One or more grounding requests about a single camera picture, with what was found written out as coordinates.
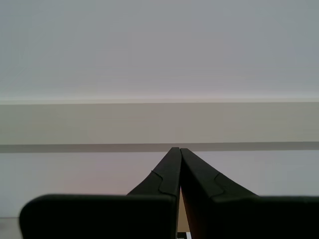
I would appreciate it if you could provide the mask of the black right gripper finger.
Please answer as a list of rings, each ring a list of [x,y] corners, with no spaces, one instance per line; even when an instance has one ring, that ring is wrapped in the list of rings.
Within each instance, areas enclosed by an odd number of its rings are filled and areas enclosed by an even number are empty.
[[[25,239],[174,239],[180,196],[180,149],[171,148],[126,195],[48,194],[20,211]]]
[[[259,196],[182,148],[181,192],[193,239],[317,239],[319,199]]]

